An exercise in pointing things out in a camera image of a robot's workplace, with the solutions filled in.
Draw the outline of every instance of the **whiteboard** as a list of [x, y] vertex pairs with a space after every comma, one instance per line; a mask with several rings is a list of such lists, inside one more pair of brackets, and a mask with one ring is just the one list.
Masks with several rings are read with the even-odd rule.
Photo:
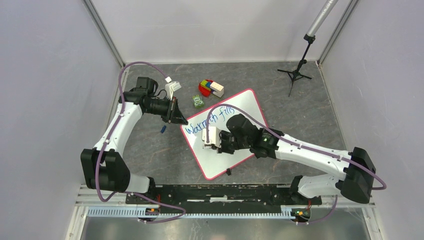
[[[255, 92], [250, 88], [239, 92], [236, 95], [229, 97], [220, 103], [217, 103], [216, 105], [219, 104], [230, 104], [238, 107], [244, 110], [246, 113], [250, 114], [260, 123], [268, 126], [261, 107], [259, 106]], [[184, 135], [185, 140], [187, 141], [188, 146], [190, 147], [191, 152], [193, 153], [194, 158], [196, 159], [197, 164], [203, 173], [204, 178], [207, 180], [212, 180], [218, 177], [219, 175], [225, 173], [227, 169], [234, 168], [238, 164], [254, 155], [248, 149], [237, 150], [234, 152], [234, 154], [218, 154], [216, 150], [203, 148], [204, 143], [202, 141], [202, 129], [206, 128], [206, 118], [208, 116], [209, 110], [214, 106], [211, 106], [202, 112], [189, 117], [187, 119], [188, 125], [181, 125], [182, 134]], [[215, 110], [213, 110], [210, 117], [210, 126], [216, 126], [221, 130], [228, 131], [228, 128], [226, 127], [228, 119], [237, 114], [240, 114], [240, 112], [234, 108], [229, 108], [226, 106], [217, 107]]]

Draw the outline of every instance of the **tripod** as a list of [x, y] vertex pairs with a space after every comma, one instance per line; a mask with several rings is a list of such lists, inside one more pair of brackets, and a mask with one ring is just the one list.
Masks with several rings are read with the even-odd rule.
[[287, 73], [287, 74], [288, 74], [288, 77], [289, 77], [289, 78], [290, 78], [290, 80], [291, 80], [290, 92], [288, 93], [288, 96], [289, 96], [289, 97], [290, 97], [290, 94], [292, 93], [293, 84], [294, 84], [297, 80], [302, 79], [302, 78], [312, 79], [312, 77], [310, 77], [310, 76], [306, 76], [306, 75], [301, 74], [301, 73], [300, 73], [300, 70], [301, 70], [301, 67], [302, 67], [304, 64], [306, 64], [306, 63], [308, 62], [308, 61], [305, 59], [305, 57], [306, 57], [306, 54], [308, 53], [309, 47], [310, 47], [310, 46], [311, 46], [311, 44], [315, 41], [315, 36], [313, 36], [313, 37], [309, 37], [308, 35], [305, 35], [304, 39], [308, 41], [308, 44], [307, 44], [306, 50], [305, 50], [305, 52], [304, 52], [304, 54], [303, 54], [302, 60], [300, 60], [300, 61], [299, 61], [299, 64], [297, 65], [296, 70], [294, 70], [294, 71], [287, 71], [287, 70], [277, 69], [277, 71], [279, 71], [279, 72]]
[[306, 53], [308, 53], [309, 47], [315, 41], [315, 33], [321, 27], [321, 24], [323, 24], [324, 20], [329, 15], [329, 13], [333, 9], [333, 7], [337, 3], [337, 1], [338, 0], [327, 0], [327, 2], [325, 3], [325, 5], [322, 7], [321, 11], [319, 12], [318, 16], [313, 21], [313, 23], [310, 26], [309, 30], [306, 32], [305, 36], [303, 37], [303, 39], [305, 39], [307, 41], [307, 47], [306, 47], [306, 50], [305, 50], [305, 52], [303, 54], [302, 59], [299, 61], [299, 64], [297, 65], [296, 70], [294, 70], [294, 71], [288, 71], [288, 70], [277, 69], [277, 71], [286, 73], [290, 77], [291, 87], [290, 87], [290, 92], [288, 93], [288, 96], [289, 97], [290, 97], [290, 94], [292, 93], [293, 84], [297, 80], [302, 79], [302, 78], [312, 79], [309, 76], [306, 76], [306, 75], [301, 74], [300, 73], [300, 70], [301, 70], [301, 67], [308, 62], [308, 61], [305, 60], [305, 57], [306, 57]]

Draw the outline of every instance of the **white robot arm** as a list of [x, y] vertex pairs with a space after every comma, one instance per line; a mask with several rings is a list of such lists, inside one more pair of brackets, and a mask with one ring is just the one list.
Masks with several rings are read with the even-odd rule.
[[289, 160], [326, 172], [324, 175], [294, 178], [291, 183], [293, 192], [308, 199], [341, 194], [357, 203], [370, 201], [374, 177], [355, 164], [344, 161], [349, 159], [375, 173], [375, 167], [365, 150], [355, 147], [353, 152], [348, 152], [325, 148], [271, 129], [280, 136], [278, 138], [263, 128], [258, 129], [242, 114], [231, 117], [226, 126], [229, 132], [209, 126], [209, 141], [207, 130], [203, 129], [204, 146], [219, 154], [249, 149], [257, 158]]
[[114, 192], [148, 192], [149, 186], [154, 184], [151, 178], [131, 173], [122, 155], [134, 125], [145, 113], [159, 115], [166, 123], [184, 125], [188, 123], [178, 108], [177, 98], [172, 96], [173, 91], [178, 89], [175, 86], [179, 86], [179, 83], [172, 82], [165, 86], [167, 96], [170, 98], [157, 98], [155, 95], [158, 88], [157, 82], [148, 77], [139, 77], [136, 87], [123, 93], [125, 111], [121, 111], [123, 104], [119, 99], [115, 116], [104, 135], [93, 149], [84, 149], [81, 153], [82, 169], [89, 188], [96, 188], [97, 159], [101, 154], [101, 166], [98, 173], [99, 189]]

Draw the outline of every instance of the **white wall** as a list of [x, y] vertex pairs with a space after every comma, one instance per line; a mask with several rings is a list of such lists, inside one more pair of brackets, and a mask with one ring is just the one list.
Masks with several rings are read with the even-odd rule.
[[[92, 0], [125, 62], [300, 60], [326, 0]], [[316, 33], [317, 60], [349, 0]]]
[[119, 67], [80, 0], [0, 7], [0, 239], [64, 239]]
[[323, 74], [349, 149], [367, 149], [387, 239], [423, 239], [424, 1], [362, 0]]

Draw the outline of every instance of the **gray speckled floor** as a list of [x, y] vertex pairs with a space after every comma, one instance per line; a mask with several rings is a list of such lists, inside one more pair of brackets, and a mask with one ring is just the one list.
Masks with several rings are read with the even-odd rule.
[[[163, 64], [161, 69], [179, 81], [182, 89], [175, 92], [183, 115], [188, 118], [225, 98], [251, 88], [255, 91], [268, 124], [297, 139], [316, 145], [344, 149], [339, 127], [334, 116], [324, 82], [314, 62], [302, 67], [304, 75], [294, 83], [291, 96], [290, 79], [277, 69], [296, 68], [297, 62], [241, 62]], [[165, 81], [154, 68], [131, 66], [125, 90], [133, 88], [137, 77], [150, 77], [163, 88]], [[199, 82], [212, 79], [225, 87], [222, 99], [215, 96], [203, 98], [205, 107], [193, 106], [192, 96], [200, 94]], [[155, 179], [156, 184], [224, 184], [224, 183], [291, 183], [294, 176], [322, 174], [314, 168], [286, 160], [250, 158], [232, 170], [232, 175], [221, 175], [206, 180], [179, 125], [168, 124], [158, 116], [145, 114], [135, 125], [125, 146], [123, 159], [130, 171]]]

